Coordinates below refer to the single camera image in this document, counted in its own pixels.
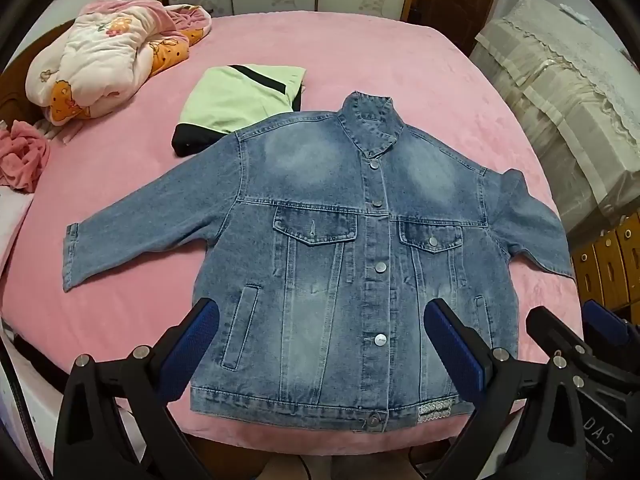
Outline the pink floral quilt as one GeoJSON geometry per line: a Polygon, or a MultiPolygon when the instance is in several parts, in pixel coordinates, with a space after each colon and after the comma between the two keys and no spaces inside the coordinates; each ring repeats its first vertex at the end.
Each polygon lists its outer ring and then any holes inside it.
{"type": "Polygon", "coordinates": [[[211,27],[201,6],[94,0],[32,60],[27,99],[55,126],[104,116],[148,79],[187,60],[211,27]]]}

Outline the blue denim jacket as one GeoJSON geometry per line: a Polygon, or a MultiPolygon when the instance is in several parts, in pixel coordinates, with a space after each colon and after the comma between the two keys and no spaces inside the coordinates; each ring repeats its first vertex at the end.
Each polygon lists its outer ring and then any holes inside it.
{"type": "Polygon", "coordinates": [[[465,412],[425,305],[445,300],[515,352],[511,259],[572,273],[558,215],[518,170],[480,166],[359,92],[229,134],[71,224],[63,286],[192,240],[206,244],[193,295],[220,312],[193,411],[288,428],[382,432],[465,412]]]}

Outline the wooden drawer cabinet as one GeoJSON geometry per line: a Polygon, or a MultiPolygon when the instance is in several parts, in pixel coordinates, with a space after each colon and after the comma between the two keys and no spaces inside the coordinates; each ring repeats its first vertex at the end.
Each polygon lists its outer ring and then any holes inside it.
{"type": "Polygon", "coordinates": [[[572,250],[578,296],[617,311],[639,305],[639,213],[572,250]]]}

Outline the pink crumpled cloth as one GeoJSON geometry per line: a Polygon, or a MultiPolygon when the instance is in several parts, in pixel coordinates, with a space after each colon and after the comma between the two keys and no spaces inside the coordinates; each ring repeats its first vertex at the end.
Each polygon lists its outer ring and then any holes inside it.
{"type": "Polygon", "coordinates": [[[49,141],[28,122],[1,129],[1,185],[33,193],[50,157],[49,141]]]}

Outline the beige lace-covered furniture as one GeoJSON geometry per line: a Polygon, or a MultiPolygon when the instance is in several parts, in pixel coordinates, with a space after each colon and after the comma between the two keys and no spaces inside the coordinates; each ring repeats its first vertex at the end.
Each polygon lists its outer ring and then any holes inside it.
{"type": "Polygon", "coordinates": [[[547,0],[518,0],[475,37],[472,62],[524,130],[567,232],[639,203],[639,72],[547,0]]]}

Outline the pink bed blanket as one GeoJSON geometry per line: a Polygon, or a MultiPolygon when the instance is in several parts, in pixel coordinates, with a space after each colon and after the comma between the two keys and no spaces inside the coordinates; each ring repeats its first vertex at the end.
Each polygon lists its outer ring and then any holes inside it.
{"type": "Polygon", "coordinates": [[[218,18],[191,57],[56,144],[1,283],[51,362],[119,359],[200,298],[220,327],[172,414],[242,448],[369,454],[468,407],[423,328],[488,344],[579,328],[567,242],[526,136],[434,29],[357,14],[218,18]]]}

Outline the green and black folded garment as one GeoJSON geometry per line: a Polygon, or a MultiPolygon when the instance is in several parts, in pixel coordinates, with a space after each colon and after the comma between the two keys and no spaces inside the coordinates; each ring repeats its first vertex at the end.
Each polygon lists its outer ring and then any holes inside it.
{"type": "Polygon", "coordinates": [[[183,105],[171,138],[178,157],[198,154],[230,133],[282,113],[298,112],[306,70],[297,66],[215,66],[183,105]]]}

